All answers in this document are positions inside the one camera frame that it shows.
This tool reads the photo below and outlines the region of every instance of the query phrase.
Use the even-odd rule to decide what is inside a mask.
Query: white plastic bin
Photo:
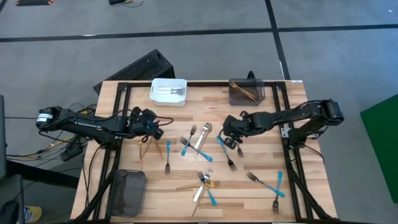
[[[184,88],[182,95],[178,94],[159,94],[158,87],[161,88]],[[150,87],[150,99],[158,106],[183,106],[187,97],[187,81],[178,78],[155,78]]]

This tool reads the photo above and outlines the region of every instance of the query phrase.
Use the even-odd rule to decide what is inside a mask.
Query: concrete floor
[[[393,0],[278,0],[272,6],[278,27],[398,24],[398,2]],[[270,26],[263,0],[148,0],[135,9],[110,6],[106,0],[59,0],[34,7],[8,1],[0,12],[0,38]],[[310,99],[332,98],[345,112],[344,123],[320,138],[342,220],[398,220],[398,205],[392,203],[359,116],[398,93],[397,37],[397,29],[280,33],[291,79],[304,80]],[[179,78],[227,79],[253,70],[258,78],[282,79],[272,33],[0,43],[6,115],[35,117],[46,106],[96,103],[93,85],[153,49],[166,56]],[[10,154],[33,153],[51,142],[37,134],[34,121],[8,119],[6,125]],[[76,158],[40,167],[79,166]],[[55,220],[68,218],[74,193],[34,184],[25,200],[43,208],[41,223],[46,223],[57,215],[63,214]],[[52,195],[64,200],[54,201]]]

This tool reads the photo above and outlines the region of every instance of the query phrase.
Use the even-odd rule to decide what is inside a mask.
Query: wooden tabletop
[[[118,82],[115,81],[103,83],[96,110],[98,116],[112,115],[117,85]],[[286,81],[286,86],[292,108],[307,101],[302,82]],[[226,156],[216,140],[223,121],[229,114],[238,118],[242,110],[246,110],[248,113],[257,111],[275,112],[271,87],[265,87],[266,99],[257,107],[229,105],[228,87],[188,87],[187,102],[183,107],[156,106],[149,99],[149,91],[149,87],[133,87],[129,108],[135,106],[142,109],[149,108],[158,116],[174,118],[172,124],[162,127],[164,135],[160,140],[160,148],[164,158],[166,157],[166,140],[170,140],[172,143],[170,152],[171,173],[169,175],[164,174],[166,161],[161,160],[155,144],[152,143],[143,159],[143,171],[148,182],[142,213],[135,219],[112,217],[113,222],[295,221],[279,128],[275,127],[264,134],[244,138],[241,145],[244,158],[239,158],[236,150],[228,149],[230,158],[238,168],[236,172],[228,167]],[[284,109],[282,94],[279,94],[279,98],[282,109]],[[123,106],[124,93],[122,93],[121,99],[120,110]],[[178,138],[180,136],[189,137],[190,129],[195,124],[198,129],[191,140],[195,143],[206,122],[213,125],[213,130],[208,135],[202,151],[213,157],[214,161],[207,162],[192,149],[188,149],[187,154],[182,157],[183,145],[178,142]],[[303,123],[304,121],[301,121],[296,125],[300,126]],[[125,139],[123,141],[119,169],[141,169],[137,145],[140,139]],[[308,140],[307,145],[319,150],[318,141]],[[94,141],[88,144],[85,156],[86,173],[97,147],[98,144]],[[335,217],[335,206],[321,157],[306,149],[301,149],[300,153],[309,191],[324,210]],[[100,150],[93,161],[89,189],[90,198],[94,196],[98,189],[103,157],[104,150]],[[212,206],[208,194],[205,193],[195,216],[191,217],[195,208],[193,196],[197,189],[175,190],[175,188],[188,184],[200,184],[197,171],[205,172],[207,169],[213,169],[212,180],[221,181],[220,187],[210,189],[218,205],[217,207]],[[281,191],[286,196],[284,198],[279,197],[279,215],[274,215],[272,202],[275,200],[275,193],[261,184],[252,182],[246,174],[250,171],[265,183],[276,188],[278,170],[283,172]],[[79,216],[85,207],[86,189],[83,173],[80,177],[71,218]],[[298,188],[297,192],[302,216],[306,217],[302,194]],[[100,218],[104,217],[107,199],[108,191],[103,196]]]

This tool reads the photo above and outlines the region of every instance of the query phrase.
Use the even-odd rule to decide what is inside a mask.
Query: robotic arm
[[[63,109],[59,106],[44,108],[39,111],[36,126],[39,133],[64,130],[82,137],[92,138],[99,145],[112,149],[116,139],[132,139],[136,136],[153,136],[160,139],[163,130],[154,122],[156,114],[148,109],[141,111],[135,107],[130,116],[108,117],[93,116]]]
[[[262,134],[271,130],[275,125],[310,119],[300,128],[290,129],[287,132],[287,137],[284,137],[284,134],[282,135],[283,138],[288,138],[288,143],[291,149],[298,150],[304,146],[309,135],[317,133],[317,136],[319,137],[325,131],[320,130],[322,127],[337,126],[344,120],[337,102],[334,102],[333,100],[308,101],[293,109],[276,113],[257,112],[248,114],[247,112],[242,111],[240,115],[242,120],[238,120],[229,115],[223,124],[223,130],[220,131],[220,134],[221,132],[224,132],[224,135],[227,136],[223,141],[231,149],[235,148],[236,142],[242,143],[242,137]],[[301,190],[303,196],[308,200],[318,217],[320,219],[337,220],[329,216],[321,206],[319,206],[317,201],[300,180],[294,170],[292,161],[287,162],[286,165],[288,175]]]

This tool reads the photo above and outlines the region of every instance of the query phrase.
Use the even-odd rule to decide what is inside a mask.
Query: green panel
[[[398,203],[398,94],[362,111],[361,117],[392,201]]]

